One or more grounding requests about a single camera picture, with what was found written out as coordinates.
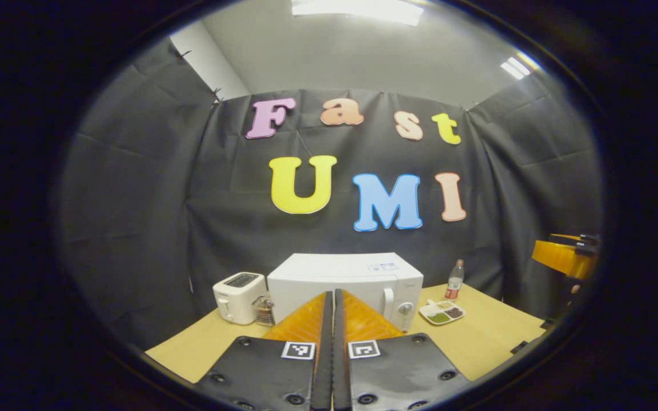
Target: foam letter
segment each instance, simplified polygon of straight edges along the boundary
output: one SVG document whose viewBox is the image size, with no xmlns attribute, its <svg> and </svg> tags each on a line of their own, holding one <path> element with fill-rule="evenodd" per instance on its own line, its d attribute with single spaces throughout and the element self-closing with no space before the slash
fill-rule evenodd
<svg viewBox="0 0 658 411">
<path fill-rule="evenodd" d="M 459 197 L 459 180 L 459 175 L 454 172 L 436 174 L 436 181 L 441 183 L 443 192 L 445 209 L 441 213 L 441 218 L 444 221 L 459 221 L 466 218 L 466 212 L 462 208 L 462 199 Z"/>
<path fill-rule="evenodd" d="M 431 117 L 431 120 L 438 123 L 438 132 L 441 133 L 441 138 L 449 144 L 459 144 L 462 138 L 454 134 L 452 127 L 457 127 L 455 120 L 449 119 L 445 112 L 436 114 Z"/>
<path fill-rule="evenodd" d="M 396 213 L 399 213 L 399 217 L 395 226 L 399 229 L 418 228 L 423 225 L 423 221 L 418 217 L 420 179 L 417 175 L 403 174 L 398 177 L 391 195 L 387 195 L 375 174 L 357 174 L 352 182 L 360 187 L 360 219 L 355 222 L 356 231 L 377 229 L 377 222 L 372 218 L 373 209 L 385 228 L 390 228 Z"/>
<path fill-rule="evenodd" d="M 277 126 L 283 124 L 286 119 L 286 109 L 296 107 L 296 101 L 294 99 L 267 100 L 264 102 L 255 102 L 253 107 L 255 107 L 253 128 L 250 129 L 245 137 L 266 138 L 276 134 L 276 129 L 271 128 L 271 120 Z"/>
<path fill-rule="evenodd" d="M 316 184 L 311 197 L 297 197 L 294 189 L 296 167 L 301 166 L 298 157 L 272 159 L 268 166 L 274 171 L 271 182 L 271 200 L 274 205 L 289 214 L 311 214 L 324 208 L 331 197 L 331 166 L 334 156 L 313 156 L 308 163 L 316 167 Z"/>
<path fill-rule="evenodd" d="M 360 114 L 360 106 L 352 99 L 333 99 L 324 103 L 324 112 L 322 112 L 322 123 L 329 126 L 339 124 L 360 124 L 364 121 L 363 115 Z"/>
<path fill-rule="evenodd" d="M 395 126 L 395 130 L 398 131 L 398 134 L 402 138 L 408 138 L 410 140 L 420 140 L 423 138 L 423 130 L 418 127 L 418 117 L 412 112 L 398 111 L 395 113 L 395 122 L 398 125 Z"/>
</svg>

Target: ceiling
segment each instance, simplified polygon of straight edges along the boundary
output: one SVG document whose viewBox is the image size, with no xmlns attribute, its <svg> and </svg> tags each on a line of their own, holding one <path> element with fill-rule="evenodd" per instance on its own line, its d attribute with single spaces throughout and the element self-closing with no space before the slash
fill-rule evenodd
<svg viewBox="0 0 658 411">
<path fill-rule="evenodd" d="M 203 23 L 252 94 L 296 88 L 394 91 L 471 107 L 515 79 L 515 55 L 461 11 L 423 5 L 417 27 L 350 15 L 292 16 L 291 0 L 244 0 Z"/>
</svg>

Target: white plate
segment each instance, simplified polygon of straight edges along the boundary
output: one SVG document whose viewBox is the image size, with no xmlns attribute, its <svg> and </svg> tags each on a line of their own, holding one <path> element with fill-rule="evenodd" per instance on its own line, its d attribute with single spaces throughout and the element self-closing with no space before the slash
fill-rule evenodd
<svg viewBox="0 0 658 411">
<path fill-rule="evenodd" d="M 450 315 L 446 314 L 444 311 L 448 311 L 450 309 L 457 308 L 462 312 L 462 315 L 457 318 L 451 318 Z M 447 323 L 450 323 L 455 320 L 459 320 L 465 317 L 466 315 L 466 310 L 462 309 L 462 307 L 459 307 L 458 305 L 450 302 L 450 301 L 439 301 L 437 303 L 433 302 L 432 300 L 428 300 L 428 305 L 420 307 L 418 309 L 418 312 L 420 312 L 420 315 L 426 318 L 429 323 L 433 325 L 444 325 Z M 442 321 L 440 323 L 437 323 L 435 321 L 432 321 L 430 317 L 433 317 L 433 315 L 438 315 L 438 314 L 443 314 L 446 316 L 447 320 Z"/>
</svg>

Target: blue letter m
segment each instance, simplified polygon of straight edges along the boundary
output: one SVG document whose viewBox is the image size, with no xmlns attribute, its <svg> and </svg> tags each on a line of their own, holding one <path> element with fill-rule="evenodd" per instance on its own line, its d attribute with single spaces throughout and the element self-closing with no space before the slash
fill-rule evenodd
<svg viewBox="0 0 658 411">
<path fill-rule="evenodd" d="M 399 213 L 395 221 L 397 228 L 410 229 L 423 225 L 418 217 L 420 179 L 417 175 L 403 174 L 398 177 L 391 195 L 387 195 L 387 190 L 375 174 L 357 174 L 352 181 L 360 187 L 360 219 L 355 222 L 356 231 L 377 229 L 377 222 L 372 218 L 373 208 L 385 228 L 390 228 L 396 213 Z"/>
</svg>

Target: yellow letter u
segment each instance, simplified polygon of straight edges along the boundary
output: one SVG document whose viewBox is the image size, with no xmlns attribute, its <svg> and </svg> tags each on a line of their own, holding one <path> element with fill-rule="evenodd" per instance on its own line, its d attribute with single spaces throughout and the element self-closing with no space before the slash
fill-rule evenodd
<svg viewBox="0 0 658 411">
<path fill-rule="evenodd" d="M 271 200 L 276 207 L 290 214 L 311 214 L 324 208 L 331 197 L 331 166 L 336 164 L 334 156 L 313 156 L 308 163 L 316 167 L 316 187 L 309 197 L 297 197 L 294 191 L 296 168 L 301 166 L 298 157 L 272 159 L 268 166 L 274 171 L 271 182 Z"/>
</svg>

